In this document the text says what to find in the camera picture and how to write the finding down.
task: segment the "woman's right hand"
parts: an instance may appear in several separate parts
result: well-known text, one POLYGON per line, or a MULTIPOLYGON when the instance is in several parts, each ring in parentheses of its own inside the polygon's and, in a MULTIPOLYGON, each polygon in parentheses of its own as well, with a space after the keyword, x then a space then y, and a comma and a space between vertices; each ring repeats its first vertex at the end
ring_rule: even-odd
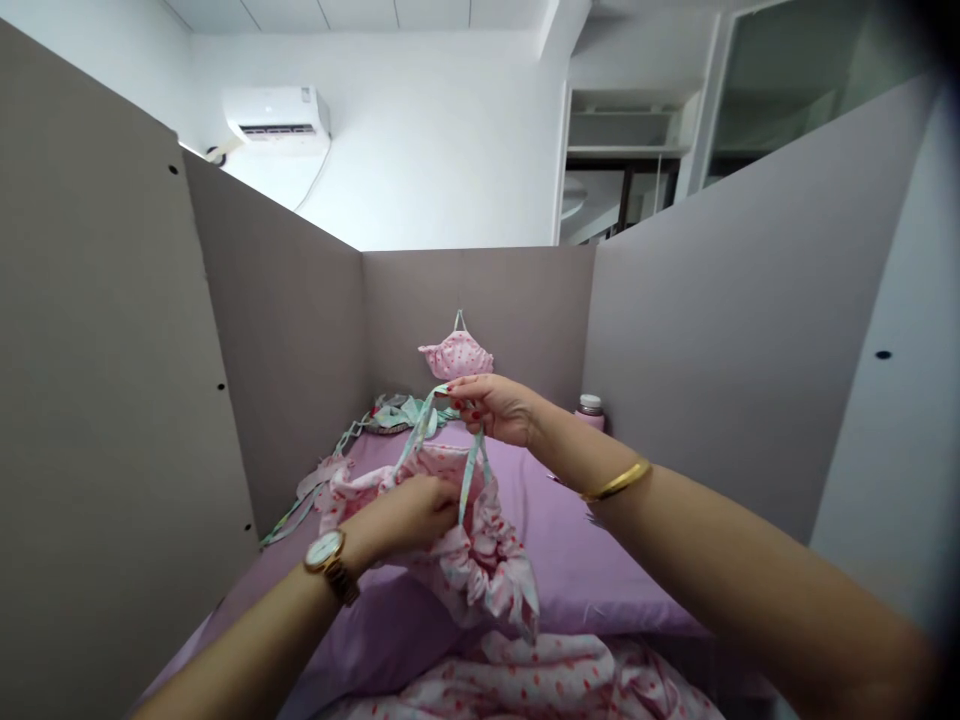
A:
POLYGON ((467 430, 495 440, 529 447, 539 413, 547 401, 530 388, 499 375, 470 375, 447 383, 453 408, 467 430))

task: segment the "air conditioner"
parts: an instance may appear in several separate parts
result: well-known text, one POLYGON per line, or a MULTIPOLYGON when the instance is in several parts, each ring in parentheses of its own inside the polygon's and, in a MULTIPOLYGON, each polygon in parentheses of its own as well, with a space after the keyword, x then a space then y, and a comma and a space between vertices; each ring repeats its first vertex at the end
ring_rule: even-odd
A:
POLYGON ((245 152, 326 155, 330 150, 330 111, 316 88, 228 88, 223 112, 245 152))

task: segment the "mattress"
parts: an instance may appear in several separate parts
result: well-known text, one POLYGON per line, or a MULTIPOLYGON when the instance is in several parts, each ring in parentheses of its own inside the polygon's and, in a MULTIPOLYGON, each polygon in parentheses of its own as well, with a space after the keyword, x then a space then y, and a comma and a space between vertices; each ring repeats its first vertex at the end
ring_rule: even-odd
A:
MULTIPOLYGON (((406 440, 407 433, 361 435, 348 453, 354 461, 351 472, 361 475, 395 464, 406 440)), ((453 422, 431 441, 467 447, 472 437, 462 423, 453 422)), ((588 520, 583 502, 552 480, 529 452, 494 440, 488 440, 487 450, 499 482, 503 514, 516 526, 533 564, 541 631, 654 634, 713 648, 708 633, 606 531, 588 520)), ((288 538, 263 550, 146 694, 219 637, 301 562, 307 545, 317 537, 318 524, 318 514, 311 512, 288 538)), ((445 655, 468 649, 490 629, 458 628, 440 601, 402 568, 372 570, 360 587, 361 599, 340 613, 281 718, 304 720, 349 693, 396 692, 445 655)), ((747 675, 737 673, 736 680, 729 682, 743 686, 747 675)), ((756 678, 747 685, 755 686, 756 678)))

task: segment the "bracelet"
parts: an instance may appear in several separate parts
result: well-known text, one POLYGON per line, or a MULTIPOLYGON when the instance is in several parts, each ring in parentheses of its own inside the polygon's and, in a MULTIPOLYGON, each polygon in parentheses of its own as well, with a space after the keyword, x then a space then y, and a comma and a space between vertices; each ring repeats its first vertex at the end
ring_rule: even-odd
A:
POLYGON ((649 460, 640 458, 640 462, 627 470, 620 477, 616 478, 612 482, 607 483, 596 492, 581 493, 580 497, 584 502, 587 503, 595 503, 600 502, 601 500, 606 500, 608 497, 612 497, 618 492, 623 492, 637 482, 637 480, 642 479, 644 475, 650 472, 650 468, 652 467, 653 466, 650 464, 649 460))

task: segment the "water bottle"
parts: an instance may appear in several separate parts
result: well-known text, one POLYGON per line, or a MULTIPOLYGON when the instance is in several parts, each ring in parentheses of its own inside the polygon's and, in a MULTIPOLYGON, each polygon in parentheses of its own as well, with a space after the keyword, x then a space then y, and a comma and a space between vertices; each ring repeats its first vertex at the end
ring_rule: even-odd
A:
POLYGON ((600 398, 596 395, 581 395, 580 405, 574 413, 578 418, 593 425, 597 430, 603 432, 606 418, 603 415, 603 407, 600 398))

